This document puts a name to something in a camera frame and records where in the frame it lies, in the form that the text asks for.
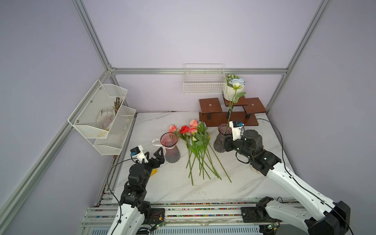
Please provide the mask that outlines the purple ribbed glass vase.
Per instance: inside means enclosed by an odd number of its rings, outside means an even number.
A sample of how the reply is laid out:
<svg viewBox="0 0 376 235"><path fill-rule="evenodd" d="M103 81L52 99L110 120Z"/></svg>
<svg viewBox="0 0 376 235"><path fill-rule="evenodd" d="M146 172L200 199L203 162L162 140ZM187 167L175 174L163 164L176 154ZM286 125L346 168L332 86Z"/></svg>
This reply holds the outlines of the purple ribbed glass vase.
<svg viewBox="0 0 376 235"><path fill-rule="evenodd" d="M218 135L214 141L214 150L218 153L224 153L225 150L225 139L226 137L232 138L232 128L227 123L222 123L218 126Z"/></svg>

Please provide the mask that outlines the pink glass vase with ribbon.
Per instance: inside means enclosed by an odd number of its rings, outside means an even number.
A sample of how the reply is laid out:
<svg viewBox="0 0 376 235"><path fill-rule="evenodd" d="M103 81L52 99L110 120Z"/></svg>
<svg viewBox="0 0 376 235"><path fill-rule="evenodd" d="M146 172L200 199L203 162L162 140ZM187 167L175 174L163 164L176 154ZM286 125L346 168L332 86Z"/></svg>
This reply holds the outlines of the pink glass vase with ribbon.
<svg viewBox="0 0 376 235"><path fill-rule="evenodd" d="M176 163L179 161L181 154L177 147L178 136L175 133L164 133L160 139L152 141L153 146L162 147L164 151L164 158L169 163Z"/></svg>

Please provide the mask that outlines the white blue rose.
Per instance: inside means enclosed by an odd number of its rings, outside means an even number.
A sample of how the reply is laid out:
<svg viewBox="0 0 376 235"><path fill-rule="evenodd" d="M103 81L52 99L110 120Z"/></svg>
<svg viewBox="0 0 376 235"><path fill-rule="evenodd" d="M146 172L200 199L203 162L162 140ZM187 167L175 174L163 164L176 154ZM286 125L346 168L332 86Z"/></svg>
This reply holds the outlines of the white blue rose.
<svg viewBox="0 0 376 235"><path fill-rule="evenodd" d="M244 79L231 75L230 77L226 77L227 87L224 94L224 98L229 101L229 111L227 117L227 126L229 126L230 118L232 115L233 107L241 97L245 96L246 92L244 92L244 87L246 82Z"/></svg>

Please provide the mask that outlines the pink rose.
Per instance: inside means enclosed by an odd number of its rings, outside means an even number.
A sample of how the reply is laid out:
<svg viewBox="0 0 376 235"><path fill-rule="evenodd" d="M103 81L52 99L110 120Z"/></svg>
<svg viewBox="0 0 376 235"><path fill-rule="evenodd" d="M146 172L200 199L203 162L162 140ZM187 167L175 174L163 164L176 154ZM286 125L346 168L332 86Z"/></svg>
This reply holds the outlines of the pink rose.
<svg viewBox="0 0 376 235"><path fill-rule="evenodd" d="M186 142L188 147L192 147L193 143L191 140L191 131L193 131L193 129L194 126L192 125L184 125L180 129L178 129L176 125L171 125L169 127L169 132L175 133L180 139Z"/></svg>
<svg viewBox="0 0 376 235"><path fill-rule="evenodd" d="M196 119L192 120L189 128L190 140L187 144L189 151L188 167L190 170L189 178L193 185L193 167L196 162L198 162L199 165L199 175L202 176L203 179L205 179L205 177L211 179L207 172L207 170L211 170L211 167L205 159L205 157L208 156L207 151L210 135L207 132L208 128L206 124L202 121L199 122Z"/></svg>

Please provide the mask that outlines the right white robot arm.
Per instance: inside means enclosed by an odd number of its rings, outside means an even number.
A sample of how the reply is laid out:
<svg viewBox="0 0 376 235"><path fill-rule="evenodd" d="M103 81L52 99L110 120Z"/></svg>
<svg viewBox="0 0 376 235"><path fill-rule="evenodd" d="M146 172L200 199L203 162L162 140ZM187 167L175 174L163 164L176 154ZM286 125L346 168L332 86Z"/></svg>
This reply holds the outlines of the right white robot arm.
<svg viewBox="0 0 376 235"><path fill-rule="evenodd" d="M233 134L234 137L225 137L225 150L246 157L247 164L276 182L303 206L297 209L266 196L257 204L261 211L309 235L344 235L350 231L351 210L346 203L333 201L295 175L282 159L263 148L257 131L240 134L234 130Z"/></svg>

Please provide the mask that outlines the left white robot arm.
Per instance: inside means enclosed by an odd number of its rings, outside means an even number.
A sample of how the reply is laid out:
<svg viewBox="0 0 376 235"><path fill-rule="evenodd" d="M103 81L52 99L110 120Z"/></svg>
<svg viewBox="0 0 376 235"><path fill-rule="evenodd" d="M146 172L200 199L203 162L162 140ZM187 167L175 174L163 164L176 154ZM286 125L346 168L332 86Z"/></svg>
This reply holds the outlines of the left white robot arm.
<svg viewBox="0 0 376 235"><path fill-rule="evenodd" d="M149 152L144 153L142 146L130 150L130 160L134 164L129 168L128 180L120 199L117 199L118 209L109 235L151 235L160 228L159 224L142 227L143 224L149 225L152 217L151 203L145 200L147 183L152 171L165 163L162 147L153 155L151 158Z"/></svg>

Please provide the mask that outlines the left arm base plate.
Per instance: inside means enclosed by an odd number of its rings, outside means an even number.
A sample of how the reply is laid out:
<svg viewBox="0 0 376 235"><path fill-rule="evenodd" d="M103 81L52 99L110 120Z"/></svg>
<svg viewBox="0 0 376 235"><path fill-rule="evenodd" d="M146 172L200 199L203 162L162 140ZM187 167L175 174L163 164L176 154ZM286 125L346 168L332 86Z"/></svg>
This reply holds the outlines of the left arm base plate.
<svg viewBox="0 0 376 235"><path fill-rule="evenodd" d="M144 224L156 225L165 221L164 208L151 208L145 213Z"/></svg>

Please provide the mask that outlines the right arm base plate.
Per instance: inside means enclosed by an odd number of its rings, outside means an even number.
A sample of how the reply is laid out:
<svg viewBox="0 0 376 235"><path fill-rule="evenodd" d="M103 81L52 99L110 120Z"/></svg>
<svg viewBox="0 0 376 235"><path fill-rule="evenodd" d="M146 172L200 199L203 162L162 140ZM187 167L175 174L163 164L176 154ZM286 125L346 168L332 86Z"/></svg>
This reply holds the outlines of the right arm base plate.
<svg viewBox="0 0 376 235"><path fill-rule="evenodd" d="M244 223L267 223L276 222L276 219L271 218L265 209L258 207L242 207L241 216Z"/></svg>

